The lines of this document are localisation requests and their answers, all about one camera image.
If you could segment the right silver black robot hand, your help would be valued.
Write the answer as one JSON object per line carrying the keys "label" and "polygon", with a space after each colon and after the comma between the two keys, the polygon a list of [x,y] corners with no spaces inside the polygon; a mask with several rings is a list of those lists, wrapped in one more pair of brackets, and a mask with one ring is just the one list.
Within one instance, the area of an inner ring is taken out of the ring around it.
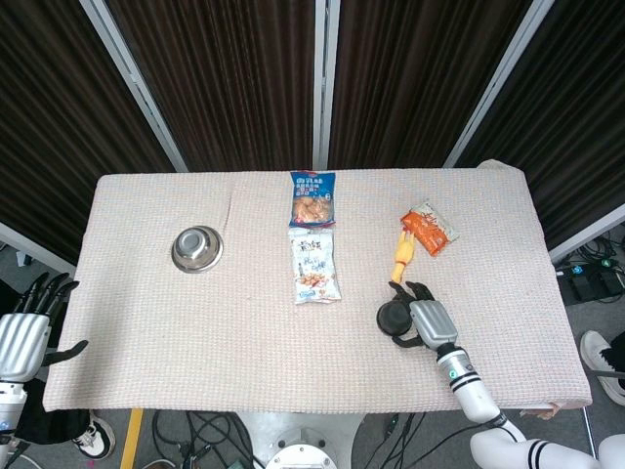
{"label": "right silver black robot hand", "polygon": [[458,349],[458,331],[445,307],[435,299],[431,290],[421,282],[408,281],[409,294],[399,283],[390,281],[396,299],[402,304],[416,327],[417,335],[409,340],[393,335],[400,348],[426,347],[439,356]]}

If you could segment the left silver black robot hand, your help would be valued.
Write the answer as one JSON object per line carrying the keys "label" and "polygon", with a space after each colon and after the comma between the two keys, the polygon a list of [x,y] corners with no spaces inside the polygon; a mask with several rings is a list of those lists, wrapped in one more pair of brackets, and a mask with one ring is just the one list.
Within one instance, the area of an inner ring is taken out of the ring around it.
{"label": "left silver black robot hand", "polygon": [[43,366],[69,361],[87,348],[81,340],[65,351],[50,352],[48,343],[62,305],[79,282],[69,274],[37,277],[1,317],[1,380],[26,383]]}

